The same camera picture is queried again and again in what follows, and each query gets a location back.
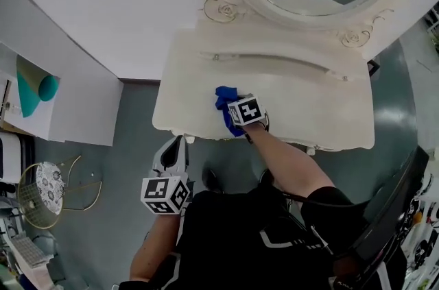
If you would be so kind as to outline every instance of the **blue rag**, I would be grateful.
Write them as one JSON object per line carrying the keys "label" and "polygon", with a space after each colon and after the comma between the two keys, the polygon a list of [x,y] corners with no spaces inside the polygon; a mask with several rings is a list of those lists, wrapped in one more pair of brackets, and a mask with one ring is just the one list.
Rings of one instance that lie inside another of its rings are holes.
{"label": "blue rag", "polygon": [[215,102],[215,107],[217,110],[222,111],[224,123],[226,124],[227,129],[235,137],[244,135],[244,131],[242,129],[236,128],[233,125],[232,117],[230,117],[227,106],[227,104],[235,102],[239,99],[237,89],[229,88],[228,86],[218,86],[215,90],[215,95],[218,96],[218,100]]}

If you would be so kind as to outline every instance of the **black t-shirt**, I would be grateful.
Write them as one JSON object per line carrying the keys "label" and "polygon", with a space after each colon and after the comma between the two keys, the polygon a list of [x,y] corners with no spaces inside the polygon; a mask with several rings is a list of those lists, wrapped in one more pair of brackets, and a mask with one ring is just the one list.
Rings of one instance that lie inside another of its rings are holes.
{"label": "black t-shirt", "polygon": [[[331,187],[309,198],[351,204]],[[354,208],[304,204],[301,213],[335,253],[351,245],[365,226]],[[321,239],[292,220],[282,194],[272,187],[238,195],[198,193],[186,211],[176,253],[180,256],[168,259],[150,283],[124,282],[120,290],[159,289],[170,278],[169,290],[330,289],[333,275]]]}

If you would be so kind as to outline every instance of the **forearm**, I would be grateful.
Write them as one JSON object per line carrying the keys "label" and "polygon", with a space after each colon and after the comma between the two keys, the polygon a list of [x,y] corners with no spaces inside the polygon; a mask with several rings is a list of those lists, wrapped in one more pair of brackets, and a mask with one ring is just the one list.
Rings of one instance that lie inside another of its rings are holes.
{"label": "forearm", "polygon": [[281,188],[308,197],[323,186],[334,186],[306,153],[266,132],[258,123],[244,127]]}
{"label": "forearm", "polygon": [[158,266],[176,246],[180,215],[159,215],[134,256],[130,268],[130,280],[149,281]]}

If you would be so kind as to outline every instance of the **cable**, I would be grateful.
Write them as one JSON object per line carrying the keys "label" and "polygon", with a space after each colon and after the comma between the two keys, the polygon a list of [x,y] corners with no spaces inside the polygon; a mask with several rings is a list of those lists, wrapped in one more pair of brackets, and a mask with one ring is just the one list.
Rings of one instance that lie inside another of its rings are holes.
{"label": "cable", "polygon": [[291,200],[297,201],[297,202],[303,202],[303,203],[307,203],[307,204],[314,204],[317,206],[323,206],[323,207],[336,207],[336,208],[352,208],[352,207],[357,207],[357,208],[365,208],[370,200],[362,202],[360,204],[352,204],[352,205],[336,205],[336,204],[325,204],[324,202],[319,202],[319,201],[315,201],[315,200],[310,200],[306,197],[303,196],[299,196],[299,195],[294,195],[294,194],[290,194],[290,193],[283,193],[283,195],[285,197],[290,198]]}

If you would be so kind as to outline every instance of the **gold wire stand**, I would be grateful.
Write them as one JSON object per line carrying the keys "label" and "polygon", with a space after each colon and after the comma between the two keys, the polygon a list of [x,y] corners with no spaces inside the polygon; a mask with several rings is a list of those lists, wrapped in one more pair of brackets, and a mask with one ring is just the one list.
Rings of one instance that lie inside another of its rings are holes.
{"label": "gold wire stand", "polygon": [[[86,211],[92,208],[97,200],[99,199],[99,196],[101,194],[102,189],[102,181],[94,182],[90,184],[86,184],[83,186],[78,186],[72,189],[69,189],[69,183],[70,183],[70,175],[73,169],[73,166],[75,163],[81,158],[81,155],[68,159],[62,163],[57,164],[58,167],[65,167],[70,161],[73,161],[71,163],[71,166],[69,167],[69,173],[67,176],[67,184],[64,194],[69,193],[74,190],[79,189],[85,189],[89,186],[93,186],[98,184],[99,190],[97,192],[96,198],[93,200],[93,202],[84,208],[65,208],[64,207],[64,197],[62,198],[62,205],[61,205],[61,212],[63,210],[81,210]],[[38,192],[38,187],[36,186],[36,182],[26,184],[26,175],[31,172],[31,169],[33,167],[38,166],[40,163],[34,163],[33,165],[30,165],[28,168],[26,168],[23,172],[23,174],[20,177],[19,187],[17,189],[17,198],[20,204],[20,209],[23,212],[23,215],[25,219],[31,224],[33,227],[38,229],[49,229],[53,227],[61,217],[61,213],[56,215],[55,213],[51,212],[43,203],[43,200],[41,199],[41,196]]]}

